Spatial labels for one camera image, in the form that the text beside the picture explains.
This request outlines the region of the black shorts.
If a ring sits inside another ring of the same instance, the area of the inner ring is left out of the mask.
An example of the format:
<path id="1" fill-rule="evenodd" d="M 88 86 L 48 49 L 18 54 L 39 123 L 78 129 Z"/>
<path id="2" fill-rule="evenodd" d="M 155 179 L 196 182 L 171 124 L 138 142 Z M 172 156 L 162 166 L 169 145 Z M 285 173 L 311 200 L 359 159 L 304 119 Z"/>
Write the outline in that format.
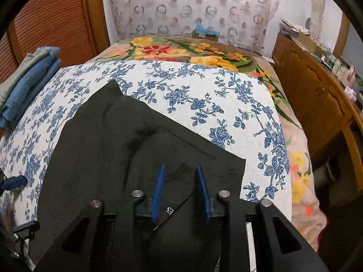
<path id="1" fill-rule="evenodd" d="M 165 164 L 160 215 L 151 221 Z M 196 196 L 201 164 L 211 219 Z M 245 161 L 111 81 L 63 128 L 38 201 L 37 271 L 245 271 Z"/>

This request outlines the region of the blue floral bed sheet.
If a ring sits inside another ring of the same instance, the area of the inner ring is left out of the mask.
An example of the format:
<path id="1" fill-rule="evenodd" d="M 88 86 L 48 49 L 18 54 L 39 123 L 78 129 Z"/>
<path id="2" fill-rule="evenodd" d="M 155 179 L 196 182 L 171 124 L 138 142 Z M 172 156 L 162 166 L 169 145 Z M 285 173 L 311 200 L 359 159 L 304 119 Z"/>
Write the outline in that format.
<path id="1" fill-rule="evenodd" d="M 17 226 L 33 220 L 39 222 L 37 207 L 41 188 L 63 128 L 93 94 L 111 81 L 115 80 L 96 82 L 87 64 L 59 69 L 33 99 L 16 126 L 1 139 L 1 171 L 6 178 L 23 175 L 28 180 L 27 186 L 15 204 L 14 217 L 17 220 Z M 244 158 L 238 155 L 236 157 L 243 159 L 246 166 Z M 287 241 L 289 238 L 298 238 L 294 227 L 275 207 L 271 199 L 247 201 L 241 197 L 241 188 L 242 182 L 239 199 L 242 203 L 245 231 L 247 223 L 252 225 L 257 270 L 290 271 L 294 252 L 289 248 Z"/>

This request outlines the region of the folded grey pants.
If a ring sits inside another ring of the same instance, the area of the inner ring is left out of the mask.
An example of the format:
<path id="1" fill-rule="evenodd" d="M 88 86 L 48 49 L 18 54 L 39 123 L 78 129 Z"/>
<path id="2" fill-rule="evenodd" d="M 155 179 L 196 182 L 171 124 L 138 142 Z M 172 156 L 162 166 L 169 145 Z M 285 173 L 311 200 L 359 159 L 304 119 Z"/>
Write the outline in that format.
<path id="1" fill-rule="evenodd" d="M 38 47 L 33 53 L 28 53 L 24 60 L 20 63 L 19 67 L 15 72 L 8 77 L 3 83 L 1 83 L 1 107 L 5 104 L 8 99 L 10 92 L 20 80 L 20 78 L 41 58 L 50 54 L 51 51 L 59 51 L 58 47 L 42 46 Z"/>

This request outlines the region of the colourful floral blanket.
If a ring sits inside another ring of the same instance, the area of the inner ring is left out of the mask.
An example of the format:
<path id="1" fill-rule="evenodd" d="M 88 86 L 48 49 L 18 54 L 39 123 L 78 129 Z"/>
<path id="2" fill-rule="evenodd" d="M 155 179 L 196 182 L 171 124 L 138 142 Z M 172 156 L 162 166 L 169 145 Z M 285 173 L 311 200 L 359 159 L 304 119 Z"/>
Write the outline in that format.
<path id="1" fill-rule="evenodd" d="M 113 44 L 87 68 L 96 82 L 117 81 L 123 94 L 244 158 L 241 197 L 271 199 L 317 249 L 327 219 L 308 140 L 266 60 L 205 40 L 136 37 Z"/>

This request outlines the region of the folded blue jeans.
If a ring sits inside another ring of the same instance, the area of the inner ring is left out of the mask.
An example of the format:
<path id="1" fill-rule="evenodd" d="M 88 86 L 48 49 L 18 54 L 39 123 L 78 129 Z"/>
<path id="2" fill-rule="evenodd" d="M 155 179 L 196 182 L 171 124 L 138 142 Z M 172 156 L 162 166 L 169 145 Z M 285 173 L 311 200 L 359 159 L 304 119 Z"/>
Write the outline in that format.
<path id="1" fill-rule="evenodd" d="M 59 51 L 53 50 L 41 58 L 14 86 L 1 107 L 2 130 L 16 126 L 33 99 L 60 69 L 61 59 L 57 56 Z"/>

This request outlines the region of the long wooden cabinet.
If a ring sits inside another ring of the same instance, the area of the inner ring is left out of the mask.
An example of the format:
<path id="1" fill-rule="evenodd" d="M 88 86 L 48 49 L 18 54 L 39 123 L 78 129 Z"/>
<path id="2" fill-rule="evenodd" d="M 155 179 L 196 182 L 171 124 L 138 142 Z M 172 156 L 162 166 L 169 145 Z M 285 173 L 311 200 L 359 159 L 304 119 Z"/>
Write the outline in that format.
<path id="1" fill-rule="evenodd" d="M 283 91 L 308 139 L 313 164 L 323 161 L 343 137 L 362 190 L 362 118 L 336 77 L 290 38 L 279 34 L 272 57 Z"/>

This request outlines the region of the pink circle pattern curtain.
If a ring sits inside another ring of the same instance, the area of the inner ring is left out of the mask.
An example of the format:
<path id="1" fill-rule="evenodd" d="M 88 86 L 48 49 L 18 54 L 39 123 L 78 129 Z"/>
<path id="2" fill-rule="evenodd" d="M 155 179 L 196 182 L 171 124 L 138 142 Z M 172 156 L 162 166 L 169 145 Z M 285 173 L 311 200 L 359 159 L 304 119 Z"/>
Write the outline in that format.
<path id="1" fill-rule="evenodd" d="M 190 37 L 197 26 L 220 42 L 262 53 L 266 30 L 281 0 L 110 0 L 121 39 Z"/>

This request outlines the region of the stack of papers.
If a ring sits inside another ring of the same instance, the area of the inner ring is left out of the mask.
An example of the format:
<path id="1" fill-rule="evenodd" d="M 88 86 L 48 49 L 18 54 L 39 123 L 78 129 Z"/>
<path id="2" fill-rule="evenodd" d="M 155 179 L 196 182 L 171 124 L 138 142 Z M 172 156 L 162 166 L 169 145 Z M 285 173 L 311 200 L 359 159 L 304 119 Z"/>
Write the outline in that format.
<path id="1" fill-rule="evenodd" d="M 297 37 L 299 34 L 309 36 L 311 34 L 309 29 L 306 29 L 305 27 L 302 27 L 300 25 L 296 25 L 285 19 L 281 19 L 279 27 L 280 32 L 289 37 Z"/>

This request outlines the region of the cardboard box on cabinet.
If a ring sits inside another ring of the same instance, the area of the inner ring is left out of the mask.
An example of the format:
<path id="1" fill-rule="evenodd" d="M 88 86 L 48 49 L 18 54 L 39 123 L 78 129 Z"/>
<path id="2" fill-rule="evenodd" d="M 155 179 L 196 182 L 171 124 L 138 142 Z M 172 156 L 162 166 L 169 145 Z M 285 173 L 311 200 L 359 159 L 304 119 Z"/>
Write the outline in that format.
<path id="1" fill-rule="evenodd" d="M 323 55 L 327 56 L 329 54 L 329 49 L 326 48 L 326 46 L 323 46 L 314 39 L 311 39 L 309 35 L 299 33 L 297 37 L 293 37 L 292 39 L 301 50 L 314 54 L 319 58 Z"/>

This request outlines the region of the pink bottle on cabinet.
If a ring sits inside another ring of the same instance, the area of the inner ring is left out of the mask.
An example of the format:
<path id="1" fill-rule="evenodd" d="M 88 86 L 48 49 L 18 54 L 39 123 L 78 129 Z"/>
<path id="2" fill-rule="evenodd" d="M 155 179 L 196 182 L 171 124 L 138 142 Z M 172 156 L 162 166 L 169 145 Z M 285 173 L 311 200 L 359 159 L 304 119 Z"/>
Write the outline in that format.
<path id="1" fill-rule="evenodd" d="M 343 74 L 341 83 L 344 87 L 352 88 L 356 80 L 356 67 L 351 65 Z"/>

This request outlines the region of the brown louvered wardrobe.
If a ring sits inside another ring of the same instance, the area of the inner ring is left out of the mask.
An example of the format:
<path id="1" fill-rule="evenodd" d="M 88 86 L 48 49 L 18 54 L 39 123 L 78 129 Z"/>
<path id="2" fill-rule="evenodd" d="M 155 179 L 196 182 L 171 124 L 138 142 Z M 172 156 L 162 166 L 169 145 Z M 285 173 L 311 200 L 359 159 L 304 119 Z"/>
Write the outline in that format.
<path id="1" fill-rule="evenodd" d="M 40 46 L 59 47 L 63 66 L 110 46 L 103 0 L 1 0 L 1 81 Z"/>

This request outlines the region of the beige side curtain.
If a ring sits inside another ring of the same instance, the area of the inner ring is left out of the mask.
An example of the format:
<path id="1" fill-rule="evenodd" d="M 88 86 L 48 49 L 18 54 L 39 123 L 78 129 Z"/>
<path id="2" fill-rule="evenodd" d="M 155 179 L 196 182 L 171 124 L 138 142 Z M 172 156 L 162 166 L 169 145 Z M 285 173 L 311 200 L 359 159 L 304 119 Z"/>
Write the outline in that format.
<path id="1" fill-rule="evenodd" d="M 322 25 L 325 6 L 326 0 L 311 0 L 310 33 L 311 37 L 321 44 L 324 43 Z"/>

